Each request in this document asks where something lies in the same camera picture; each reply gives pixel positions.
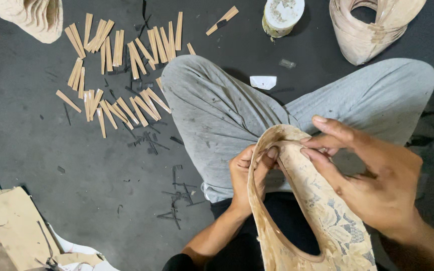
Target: glue container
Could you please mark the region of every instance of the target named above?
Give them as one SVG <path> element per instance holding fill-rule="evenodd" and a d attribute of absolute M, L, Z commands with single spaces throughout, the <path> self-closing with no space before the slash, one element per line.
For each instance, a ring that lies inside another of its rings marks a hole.
<path fill-rule="evenodd" d="M 262 28 L 273 38 L 289 34 L 304 12 L 304 0 L 267 0 Z"/>

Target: gray floor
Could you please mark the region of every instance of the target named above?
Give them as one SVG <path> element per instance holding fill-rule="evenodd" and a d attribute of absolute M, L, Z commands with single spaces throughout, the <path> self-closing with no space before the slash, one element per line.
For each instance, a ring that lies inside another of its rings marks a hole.
<path fill-rule="evenodd" d="M 281 103 L 309 93 L 361 67 L 349 64 L 336 42 L 329 18 L 328 1 L 308 1 L 304 16 L 294 31 L 275 43 L 261 27 L 265 0 L 202 2 L 196 0 L 151 1 L 146 15 L 150 26 L 177 24 L 177 11 L 184 11 L 182 51 L 191 42 L 198 55 L 204 56 L 231 73 L 248 81 L 249 75 L 276 75 L 278 83 L 271 90 Z M 125 30 L 125 43 L 136 37 L 134 25 L 143 22 L 141 1 L 65 1 L 64 27 L 76 22 L 82 36 L 85 13 L 93 13 L 93 32 L 100 18 L 115 21 L 116 30 Z M 228 9 L 239 9 L 229 24 L 206 36 L 205 31 Z M 369 17 L 366 10 L 356 16 Z M 148 45 L 147 35 L 142 40 Z M 170 148 L 159 149 L 159 155 L 147 153 L 147 146 L 129 148 L 134 141 L 122 124 L 113 130 L 106 122 L 107 139 L 101 137 L 98 121 L 87 123 L 84 114 L 69 108 L 68 125 L 57 89 L 66 93 L 81 108 L 76 92 L 67 80 L 77 54 L 68 38 L 43 44 L 14 24 L 0 19 L 0 183 L 3 188 L 24 184 L 33 201 L 63 238 L 101 251 L 111 264 L 122 270 L 158 270 L 172 255 L 212 220 L 209 203 L 186 207 L 179 201 L 179 231 L 171 220 L 155 215 L 170 211 L 170 197 L 161 191 L 174 191 L 172 166 L 182 164 L 178 181 L 199 186 L 201 178 L 183 146 L 169 140 L 179 137 L 171 115 L 161 110 L 162 121 L 155 124 L 161 132 L 158 142 Z M 410 24 L 406 34 L 371 63 L 393 57 L 424 60 L 434 66 L 434 2 L 428 2 Z M 285 58 L 297 63 L 287 70 L 278 65 Z M 129 74 L 102 76 L 99 53 L 88 54 L 85 87 L 101 88 L 109 94 L 127 99 Z M 154 82 L 161 71 L 150 72 L 144 83 Z M 109 87 L 104 87 L 104 78 Z M 434 95 L 427 108 L 434 111 Z M 141 135 L 149 128 L 138 127 Z M 434 115 L 423 118 L 417 134 L 434 139 Z M 420 148 L 429 174 L 424 197 L 417 201 L 425 219 L 434 226 L 434 145 Z M 61 175 L 57 167 L 66 173 Z M 203 200 L 200 189 L 196 201 Z"/>

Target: beige strip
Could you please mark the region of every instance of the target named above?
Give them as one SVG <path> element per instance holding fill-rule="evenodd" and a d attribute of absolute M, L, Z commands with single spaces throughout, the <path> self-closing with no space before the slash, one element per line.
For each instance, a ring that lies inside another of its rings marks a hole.
<path fill-rule="evenodd" d="M 104 43 L 101 46 L 100 58 L 101 58 L 101 74 L 105 74 L 106 43 Z"/>
<path fill-rule="evenodd" d="M 98 120 L 100 121 L 101 133 L 103 135 L 103 138 L 106 139 L 105 120 L 103 119 L 103 112 L 101 107 L 96 109 L 96 114 L 98 114 Z"/>
<path fill-rule="evenodd" d="M 93 115 L 95 114 L 95 110 L 98 107 L 98 104 L 100 103 L 102 95 L 103 95 L 103 90 L 101 89 L 96 90 L 95 98 L 92 101 L 92 107 L 90 110 L 90 118 L 92 118 Z"/>
<path fill-rule="evenodd" d="M 170 50 L 172 51 L 172 59 L 174 59 L 177 56 L 175 54 L 174 25 L 172 21 L 168 22 L 168 42 L 170 44 Z"/>
<path fill-rule="evenodd" d="M 85 67 L 81 67 L 80 72 L 80 87 L 78 88 L 78 98 L 83 99 L 83 91 L 85 90 Z"/>
<path fill-rule="evenodd" d="M 159 118 L 155 116 L 153 111 L 147 106 L 147 104 L 138 96 L 135 96 L 134 98 L 135 102 L 143 109 L 147 114 L 149 114 L 155 121 L 158 121 Z"/>
<path fill-rule="evenodd" d="M 140 58 L 140 55 L 138 54 L 138 51 L 136 50 L 135 44 L 133 44 L 133 41 L 131 41 L 129 44 L 130 51 L 133 52 L 134 58 L 136 62 L 138 63 L 138 67 L 142 71 L 143 74 L 147 74 L 147 70 L 145 69 L 145 66 L 143 65 L 142 59 Z"/>
<path fill-rule="evenodd" d="M 79 63 L 81 61 L 81 58 L 77 58 L 75 65 L 73 66 L 73 70 L 71 71 L 71 74 L 68 79 L 68 86 L 73 87 L 73 82 L 75 82 L 75 75 L 76 75 L 76 68 L 78 67 Z"/>
<path fill-rule="evenodd" d="M 101 32 L 103 31 L 103 29 L 105 29 L 105 26 L 106 26 L 106 21 L 103 19 L 100 19 L 100 22 L 98 23 L 98 28 L 96 29 L 95 36 L 93 37 L 92 41 L 90 41 L 88 43 L 88 46 L 85 47 L 85 49 L 88 52 L 95 52 L 94 51 L 95 43 L 98 42 L 98 39 L 100 38 Z"/>
<path fill-rule="evenodd" d="M 112 113 L 110 112 L 110 110 L 108 109 L 108 106 L 106 106 L 106 101 L 102 100 L 99 102 L 101 108 L 103 108 L 103 111 L 105 112 L 106 116 L 108 117 L 108 119 L 110 120 L 110 122 L 113 125 L 113 128 L 118 129 L 117 124 L 115 123 L 115 120 L 112 117 Z"/>
<path fill-rule="evenodd" d="M 115 110 L 115 108 L 112 107 L 112 105 L 111 105 L 107 100 L 103 100 L 103 101 L 105 101 L 105 103 L 106 103 L 106 107 L 108 107 L 108 110 L 110 110 L 110 112 L 111 112 L 113 115 L 117 116 L 119 119 L 123 120 L 124 122 L 127 122 L 127 120 L 126 120 L 124 117 L 122 117 L 122 116 L 120 115 L 120 113 L 118 113 L 117 110 Z"/>
<path fill-rule="evenodd" d="M 83 91 L 83 102 L 85 104 L 86 121 L 90 121 L 90 109 L 88 108 L 88 91 Z"/>
<path fill-rule="evenodd" d="M 190 42 L 187 43 L 187 48 L 189 48 L 189 52 L 190 52 L 190 54 L 196 55 L 196 54 L 195 54 L 195 51 L 194 51 L 193 48 L 192 48 L 192 44 L 190 44 Z"/>
<path fill-rule="evenodd" d="M 172 111 L 170 110 L 170 108 L 168 108 L 168 106 L 164 103 L 164 101 L 162 101 L 160 99 L 159 96 L 157 96 L 152 89 L 147 88 L 146 89 L 147 94 L 150 96 L 150 98 L 152 98 L 154 101 L 157 102 L 157 104 L 159 104 L 163 109 L 165 109 L 165 111 L 167 111 L 169 114 L 172 114 Z"/>
<path fill-rule="evenodd" d="M 172 60 L 172 51 L 170 49 L 170 43 L 167 40 L 167 35 L 165 34 L 165 28 L 160 28 L 161 40 L 164 43 L 165 53 L 167 54 L 167 60 L 170 62 Z"/>
<path fill-rule="evenodd" d="M 138 116 L 138 118 L 142 122 L 143 127 L 146 127 L 148 125 L 147 120 L 145 119 L 142 112 L 140 111 L 140 109 L 136 105 L 135 101 L 131 97 L 129 99 L 130 99 L 130 103 L 132 104 L 133 108 L 135 109 L 136 115 Z"/>
<path fill-rule="evenodd" d="M 160 88 L 161 92 L 164 93 L 165 91 L 164 91 L 164 88 L 162 88 L 162 86 L 161 86 L 161 80 L 160 80 L 160 77 L 157 78 L 157 79 L 155 79 L 155 81 L 157 82 L 158 87 Z"/>
<path fill-rule="evenodd" d="M 138 45 L 138 47 L 140 48 L 140 51 L 142 51 L 143 55 L 148 59 L 148 64 L 150 65 L 150 67 L 152 68 L 152 70 L 155 70 L 155 65 L 154 65 L 154 62 L 153 62 L 153 58 L 150 55 L 150 53 L 147 51 L 147 48 L 145 48 L 145 46 L 143 46 L 143 44 L 140 41 L 140 39 L 136 38 L 135 42 L 136 42 L 136 45 Z"/>
<path fill-rule="evenodd" d="M 75 37 L 73 36 L 73 33 L 71 32 L 71 29 L 69 27 L 65 28 L 65 33 L 67 34 L 69 41 L 71 41 L 71 44 L 73 45 L 73 47 L 75 47 L 75 50 L 78 53 L 78 56 L 81 59 L 84 59 L 85 57 L 81 53 L 80 48 L 78 47 L 78 44 L 76 43 Z"/>
<path fill-rule="evenodd" d="M 158 28 L 153 27 L 153 34 L 155 35 L 155 40 L 157 41 L 158 53 L 160 55 L 160 60 L 162 63 L 168 62 L 167 55 L 165 53 L 164 45 L 161 42 L 160 34 L 158 33 Z"/>
<path fill-rule="evenodd" d="M 125 113 L 123 113 L 123 111 L 118 107 L 117 102 L 115 102 L 112 107 L 118 112 L 118 114 L 120 114 L 120 116 L 123 117 L 123 121 L 124 123 L 126 123 L 126 125 L 130 128 L 130 130 L 133 130 L 134 127 L 132 126 L 132 123 L 126 118 Z"/>
<path fill-rule="evenodd" d="M 125 30 L 120 30 L 120 51 L 118 56 L 118 65 L 123 65 L 123 54 L 124 54 L 124 37 L 125 37 Z"/>
<path fill-rule="evenodd" d="M 161 116 L 160 116 L 157 108 L 153 104 L 152 100 L 150 99 L 149 95 L 147 94 L 147 92 L 145 90 L 141 91 L 140 96 L 142 96 L 143 100 L 147 103 L 148 107 L 152 110 L 152 112 L 155 114 L 155 116 L 157 116 L 157 118 L 159 120 L 161 120 Z"/>
<path fill-rule="evenodd" d="M 76 73 L 75 73 L 75 81 L 73 82 L 73 88 L 72 88 L 73 90 L 78 90 L 82 66 L 83 66 L 83 61 L 80 61 L 80 64 L 78 65 L 78 68 L 77 68 Z"/>
<path fill-rule="evenodd" d="M 232 17 L 233 16 L 235 16 L 237 13 L 239 13 L 239 11 L 237 10 L 237 8 L 235 7 L 235 6 L 233 6 L 229 11 L 227 11 L 227 13 L 224 15 L 224 16 L 222 16 L 222 18 L 220 18 L 220 20 L 219 21 L 217 21 L 217 22 L 220 22 L 220 21 L 222 21 L 222 20 L 227 20 L 227 21 L 229 21 L 230 19 L 232 19 Z M 214 33 L 214 31 L 215 30 L 217 30 L 217 23 L 216 24 L 214 24 L 207 32 L 206 32 L 206 34 L 207 35 L 210 35 L 210 34 L 212 34 L 212 33 Z"/>
<path fill-rule="evenodd" d="M 117 61 L 117 59 L 118 59 L 118 46 L 119 45 L 120 45 L 120 31 L 118 30 L 117 33 L 115 34 L 115 45 L 113 47 L 113 62 L 112 62 L 113 67 L 118 66 L 115 61 Z"/>
<path fill-rule="evenodd" d="M 83 54 L 83 57 L 86 57 L 85 50 L 83 49 L 83 44 L 81 44 L 80 34 L 78 33 L 78 29 L 76 29 L 76 24 L 71 24 L 69 28 L 71 29 L 71 33 L 73 33 L 76 44 L 78 44 L 78 48 L 80 48 L 81 54 Z"/>
<path fill-rule="evenodd" d="M 105 25 L 105 29 L 101 33 L 100 40 L 96 44 L 95 51 L 98 51 L 100 49 L 101 45 L 103 44 L 103 42 L 105 41 L 106 37 L 110 33 L 110 30 L 112 29 L 112 27 L 113 27 L 114 24 L 115 24 L 115 22 L 113 22 L 112 20 L 108 20 L 108 22 Z"/>
<path fill-rule="evenodd" d="M 132 65 L 132 76 L 133 76 L 133 79 L 136 80 L 136 79 L 140 78 L 140 75 L 138 74 L 138 71 L 136 69 L 135 53 L 133 52 L 133 50 L 130 49 L 130 46 L 131 46 L 130 44 L 127 44 L 127 46 L 128 46 L 128 50 L 130 51 L 130 64 Z"/>
<path fill-rule="evenodd" d="M 175 50 L 182 50 L 182 20 L 184 17 L 184 12 L 180 11 L 178 13 L 177 20 L 177 32 L 175 33 Z"/>
<path fill-rule="evenodd" d="M 105 55 L 106 55 L 106 71 L 113 71 L 112 66 L 112 46 L 110 45 L 110 37 L 106 38 L 106 45 L 105 45 Z"/>
<path fill-rule="evenodd" d="M 86 14 L 86 21 L 85 21 L 85 38 L 83 41 L 83 47 L 86 49 L 88 46 L 88 40 L 90 39 L 90 31 L 92 29 L 92 22 L 93 22 L 93 14 L 87 13 Z"/>
<path fill-rule="evenodd" d="M 94 99 L 95 99 L 95 90 L 94 89 L 88 90 L 88 116 L 90 117 L 90 121 L 93 120 L 92 108 L 93 108 Z"/>
<path fill-rule="evenodd" d="M 155 34 L 153 33 L 153 29 L 147 30 L 148 39 L 150 40 L 150 45 L 152 46 L 153 53 L 153 63 L 159 64 L 158 62 L 158 50 L 157 50 L 157 41 L 155 40 Z"/>
<path fill-rule="evenodd" d="M 62 98 L 67 104 L 69 104 L 72 108 L 75 108 L 78 113 L 81 113 L 81 109 L 79 109 L 76 104 L 74 104 L 66 95 L 63 94 L 60 90 L 57 91 L 58 97 Z"/>
<path fill-rule="evenodd" d="M 130 116 L 130 118 L 135 122 L 136 125 L 138 125 L 140 122 L 137 120 L 135 115 L 132 113 L 128 105 L 125 103 L 125 101 L 122 99 L 122 97 L 118 98 L 117 100 L 118 104 L 124 109 L 124 111 Z"/>

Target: gray sweatpants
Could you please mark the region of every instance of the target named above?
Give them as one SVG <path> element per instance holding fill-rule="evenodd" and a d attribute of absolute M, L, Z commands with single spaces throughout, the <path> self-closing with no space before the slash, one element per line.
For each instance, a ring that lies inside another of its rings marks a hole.
<path fill-rule="evenodd" d="M 202 191 L 217 202 L 233 195 L 228 161 L 275 124 L 315 134 L 311 117 L 318 114 L 404 145 L 433 92 L 434 69 L 418 60 L 384 60 L 285 106 L 196 55 L 172 60 L 161 82 L 185 149 L 202 176 Z M 362 166 L 341 151 L 334 162 L 346 173 Z M 291 191 L 277 170 L 266 178 L 266 192 L 272 191 Z"/>

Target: forearm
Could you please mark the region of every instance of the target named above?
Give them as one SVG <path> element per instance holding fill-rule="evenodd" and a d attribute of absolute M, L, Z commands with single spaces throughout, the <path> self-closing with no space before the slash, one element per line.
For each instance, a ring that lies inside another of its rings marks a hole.
<path fill-rule="evenodd" d="M 408 235 L 382 238 L 382 242 L 402 270 L 434 270 L 434 229 L 423 220 Z"/>
<path fill-rule="evenodd" d="M 192 238 L 182 253 L 189 255 L 197 267 L 203 267 L 232 240 L 247 217 L 230 206 L 214 223 Z"/>

